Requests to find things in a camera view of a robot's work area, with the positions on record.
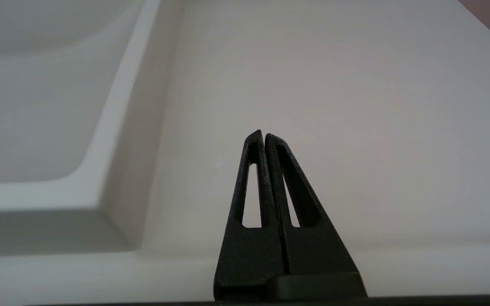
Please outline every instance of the white countertop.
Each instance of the white countertop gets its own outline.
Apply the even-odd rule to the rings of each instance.
[[[458,2],[190,2],[178,49],[142,250],[0,258],[0,305],[211,299],[259,128],[371,296],[490,293],[490,31]]]

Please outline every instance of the cutout opening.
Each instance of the cutout opening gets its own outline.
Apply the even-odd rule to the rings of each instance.
[[[246,228],[261,228],[260,197],[258,190],[258,176],[256,164],[249,165],[249,176],[247,177],[247,192],[245,194],[245,207],[243,209],[243,221],[241,224]]]
[[[288,212],[290,213],[290,223],[292,224],[293,227],[299,228],[300,222],[298,221],[298,216],[296,215],[296,210],[294,209],[294,202],[292,201],[292,198],[288,193],[288,187],[286,186],[285,177],[283,177],[282,180],[285,185],[286,203],[288,204]]]
[[[291,201],[289,203],[292,203],[300,227],[314,227],[319,221],[320,213],[317,207],[315,207],[314,199],[309,194],[304,180],[300,177],[298,166],[292,163],[284,147],[278,146],[277,153],[285,182],[285,190],[291,195]]]

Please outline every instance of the white surface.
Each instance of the white surface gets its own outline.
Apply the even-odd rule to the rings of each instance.
[[[134,80],[140,68],[142,54],[148,42],[148,34],[154,22],[158,2],[145,3],[146,9],[138,17],[134,26],[134,32],[130,37],[123,57],[113,78],[110,90],[101,115],[95,125],[93,134],[86,137],[89,141],[84,159],[79,161],[80,165],[71,174],[63,178],[53,178],[52,180],[30,181],[30,182],[0,182],[0,211],[10,210],[43,210],[43,209],[94,209],[99,205],[103,184],[117,145],[117,136],[122,128],[124,116],[130,95],[134,86]],[[135,20],[141,8],[141,2],[135,2],[128,17],[131,21]],[[102,40],[93,40],[93,44],[101,43]],[[35,112],[41,112],[39,108],[33,108]],[[35,120],[46,120],[45,117],[35,117]],[[69,118],[68,126],[72,126],[74,118]],[[80,146],[83,141],[78,141],[74,145]],[[2,150],[12,150],[12,143],[6,143]]]
[[[144,250],[0,258],[0,304],[210,298],[257,128],[371,296],[490,293],[490,32],[456,1],[225,0],[187,4]]]
[[[69,48],[129,6],[120,0],[0,0],[0,58]]]
[[[40,14],[51,2],[36,3],[22,4]],[[0,255],[115,252],[137,244],[179,31],[155,27],[159,3],[128,2],[116,19],[100,10],[114,21],[95,33],[85,23],[88,38],[64,50],[0,56]],[[65,6],[52,4],[54,15]],[[69,23],[92,2],[75,4]],[[32,13],[45,20],[39,14]],[[144,60],[147,52],[156,60]],[[144,89],[138,76],[157,85]]]
[[[115,20],[76,50],[37,58],[37,50],[32,50],[28,60],[0,56],[0,183],[59,179],[80,165],[141,8],[140,2],[123,3],[127,11],[118,19],[112,14],[97,15]],[[31,11],[35,4],[20,6]],[[54,6],[64,11],[61,4]],[[75,15],[83,14],[81,6],[74,7]],[[69,8],[67,13],[74,18]],[[49,31],[49,27],[35,28]],[[28,41],[23,36],[12,35]]]

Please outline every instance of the black plastic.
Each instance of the black plastic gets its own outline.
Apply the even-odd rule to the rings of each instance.
[[[241,225],[247,173],[257,164],[262,228]],[[291,224],[292,198],[301,227]],[[257,130],[245,140],[217,270],[216,300],[365,297],[358,269],[287,143]]]

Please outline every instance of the white sink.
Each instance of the white sink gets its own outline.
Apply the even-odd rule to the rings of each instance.
[[[157,10],[0,1],[0,255],[137,244],[179,29]]]

